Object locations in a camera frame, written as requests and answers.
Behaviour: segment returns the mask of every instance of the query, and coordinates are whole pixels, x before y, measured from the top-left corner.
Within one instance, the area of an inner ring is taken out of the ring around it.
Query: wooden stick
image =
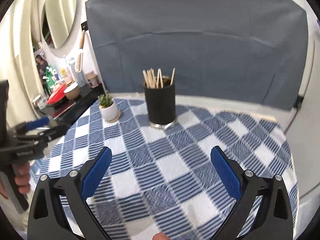
[[[160,84],[161,84],[161,88],[163,88],[163,80],[162,80],[162,73],[161,73],[161,69],[160,69]]]
[[[146,71],[144,70],[144,71],[142,71],[142,73],[143,73],[143,76],[144,76],[144,80],[145,80],[145,82],[146,82],[146,86],[147,86],[147,88],[149,88],[150,86],[149,86],[149,82],[148,82],[148,76],[147,76],[147,73],[146,73]]]
[[[160,68],[158,68],[158,76],[157,76],[157,88],[159,88],[159,74],[160,74]]]
[[[171,83],[170,83],[170,86],[173,84],[173,79],[174,79],[174,73],[176,72],[176,68],[174,67],[173,68],[173,71],[172,71],[172,77],[171,77]]]
[[[153,84],[154,84],[154,87],[156,88],[156,76],[155,76],[155,72],[153,70],[153,68],[151,69],[151,75],[152,75],[152,80],[153,80]]]
[[[151,75],[150,69],[147,71],[147,73],[148,73],[148,78],[149,78],[150,87],[151,87],[151,88],[154,88],[153,79],[152,79],[152,75]]]

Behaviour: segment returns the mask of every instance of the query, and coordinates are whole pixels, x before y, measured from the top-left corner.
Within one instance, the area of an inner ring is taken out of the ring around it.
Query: metal base
[[[168,129],[169,127],[172,127],[175,125],[177,121],[177,118],[173,120],[173,122],[169,123],[169,124],[155,124],[153,122],[150,122],[150,126],[154,127],[154,128],[157,128],[157,129],[163,129],[163,130],[166,130]]]

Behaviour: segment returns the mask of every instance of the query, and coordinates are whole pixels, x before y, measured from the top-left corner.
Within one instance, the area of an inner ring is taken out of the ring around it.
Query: beige bowl
[[[69,100],[74,100],[80,95],[80,87],[77,82],[72,83],[64,90],[64,94]]]
[[[91,72],[88,72],[88,73],[85,74],[85,77],[87,79],[92,79],[94,76],[95,76],[94,71],[91,71]]]
[[[69,81],[73,81],[72,76],[67,76],[66,78],[64,78],[65,83],[69,82]]]

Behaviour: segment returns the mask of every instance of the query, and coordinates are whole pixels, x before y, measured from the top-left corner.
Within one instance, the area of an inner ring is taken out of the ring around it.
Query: red tray
[[[57,91],[53,92],[51,94],[51,96],[49,97],[49,99],[47,100],[47,104],[52,105],[52,104],[58,102],[59,100],[63,99],[65,96],[64,90],[66,88],[67,88],[66,85],[63,84]]]

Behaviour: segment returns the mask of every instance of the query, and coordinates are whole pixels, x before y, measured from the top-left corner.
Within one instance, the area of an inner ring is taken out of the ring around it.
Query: cork coaster
[[[115,121],[117,121],[119,118],[120,118],[120,116],[121,116],[121,111],[118,111],[118,115],[117,115],[117,117],[115,118],[115,119],[112,119],[112,120],[110,120],[110,121],[107,121],[106,120],[106,122],[115,122]]]

